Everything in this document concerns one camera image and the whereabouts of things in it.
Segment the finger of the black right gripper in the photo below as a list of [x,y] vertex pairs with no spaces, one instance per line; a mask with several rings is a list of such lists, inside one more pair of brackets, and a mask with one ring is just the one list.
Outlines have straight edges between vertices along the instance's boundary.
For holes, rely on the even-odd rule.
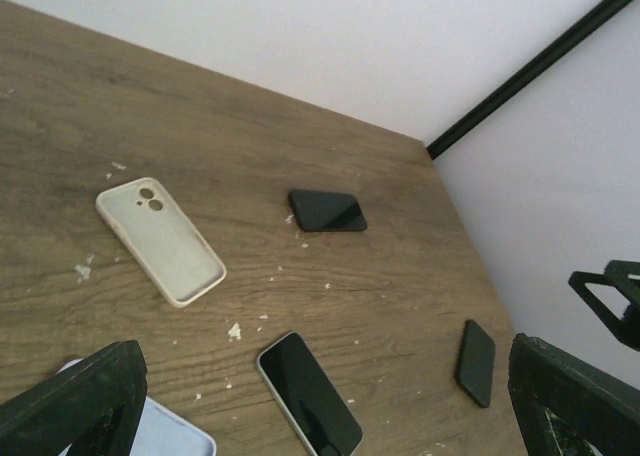
[[569,286],[622,345],[639,351],[639,262],[611,260],[600,273],[574,271]]

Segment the lavender phone case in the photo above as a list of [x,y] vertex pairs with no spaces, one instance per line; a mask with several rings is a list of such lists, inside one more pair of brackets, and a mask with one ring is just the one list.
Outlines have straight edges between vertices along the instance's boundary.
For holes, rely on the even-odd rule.
[[146,397],[131,456],[214,456],[214,439]]

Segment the black frame post right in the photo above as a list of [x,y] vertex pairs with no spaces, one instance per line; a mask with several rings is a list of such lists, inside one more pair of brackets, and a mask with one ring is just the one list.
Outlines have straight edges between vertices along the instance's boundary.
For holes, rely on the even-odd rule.
[[635,0],[602,0],[426,147],[436,160]]

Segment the white-edged black smartphone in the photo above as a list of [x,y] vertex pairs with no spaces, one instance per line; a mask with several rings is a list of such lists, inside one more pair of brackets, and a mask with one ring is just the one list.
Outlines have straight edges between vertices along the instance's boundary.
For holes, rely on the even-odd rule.
[[304,339],[288,332],[256,359],[258,372],[311,455],[353,455],[362,428]]

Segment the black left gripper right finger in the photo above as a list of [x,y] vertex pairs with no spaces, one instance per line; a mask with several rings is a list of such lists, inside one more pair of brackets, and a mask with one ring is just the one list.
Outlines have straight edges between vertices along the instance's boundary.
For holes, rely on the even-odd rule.
[[530,455],[637,455],[639,390],[523,333],[508,390]]

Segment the beige phone case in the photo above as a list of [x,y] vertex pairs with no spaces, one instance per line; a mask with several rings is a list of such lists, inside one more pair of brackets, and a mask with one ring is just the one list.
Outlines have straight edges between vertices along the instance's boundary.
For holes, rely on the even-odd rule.
[[170,305],[184,308],[225,279],[222,260],[158,180],[107,189],[95,206]]

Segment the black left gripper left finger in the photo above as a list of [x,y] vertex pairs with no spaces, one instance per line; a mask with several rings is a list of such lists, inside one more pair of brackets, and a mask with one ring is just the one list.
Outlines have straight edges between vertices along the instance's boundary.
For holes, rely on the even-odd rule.
[[1,453],[128,455],[146,374],[137,341],[104,347],[1,405]]

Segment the black phone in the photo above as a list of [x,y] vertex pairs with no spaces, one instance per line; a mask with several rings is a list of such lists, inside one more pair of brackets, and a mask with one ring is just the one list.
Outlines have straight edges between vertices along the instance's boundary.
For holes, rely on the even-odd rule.
[[293,189],[288,202],[304,232],[364,232],[368,228],[360,204],[351,194]]
[[491,403],[496,345],[474,320],[465,322],[455,370],[458,386],[479,407]]

